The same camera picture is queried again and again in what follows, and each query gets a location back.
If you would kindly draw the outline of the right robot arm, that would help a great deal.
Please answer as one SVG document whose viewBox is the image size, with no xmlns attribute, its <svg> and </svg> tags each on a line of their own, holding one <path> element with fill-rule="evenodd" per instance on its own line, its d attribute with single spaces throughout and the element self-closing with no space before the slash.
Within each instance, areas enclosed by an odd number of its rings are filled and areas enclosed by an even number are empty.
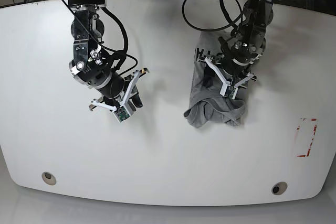
<svg viewBox="0 0 336 224">
<path fill-rule="evenodd" d="M 104 108 L 123 122 L 143 106 L 136 83 L 149 73 L 147 68 L 135 66 L 124 72 L 120 68 L 127 58 L 129 40 L 119 18 L 106 8 L 106 0 L 67 0 L 63 4 L 74 17 L 71 24 L 73 59 L 69 63 L 72 77 L 89 88 L 96 89 L 101 97 L 90 102 L 89 109 Z M 98 11 L 102 10 L 119 27 L 123 46 L 115 50 L 105 46 L 102 40 L 104 24 Z"/>
</svg>

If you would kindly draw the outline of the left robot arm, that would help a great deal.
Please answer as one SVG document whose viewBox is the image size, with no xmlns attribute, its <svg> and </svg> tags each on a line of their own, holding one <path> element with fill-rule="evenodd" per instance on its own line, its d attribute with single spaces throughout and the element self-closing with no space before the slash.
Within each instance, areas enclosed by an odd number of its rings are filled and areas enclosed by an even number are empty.
<svg viewBox="0 0 336 224">
<path fill-rule="evenodd" d="M 247 88 L 257 77 L 251 66 L 260 59 L 266 49 L 266 28 L 272 22 L 272 10 L 276 0 L 247 0 L 239 6 L 239 15 L 231 19 L 224 0 L 219 0 L 220 8 L 228 24 L 218 31 L 232 28 L 230 36 L 219 36 L 219 55 L 197 55 L 196 60 L 204 64 L 203 74 L 198 83 L 201 90 L 210 89 L 215 79 L 219 80 L 219 95 L 235 99 L 239 89 Z"/>
</svg>

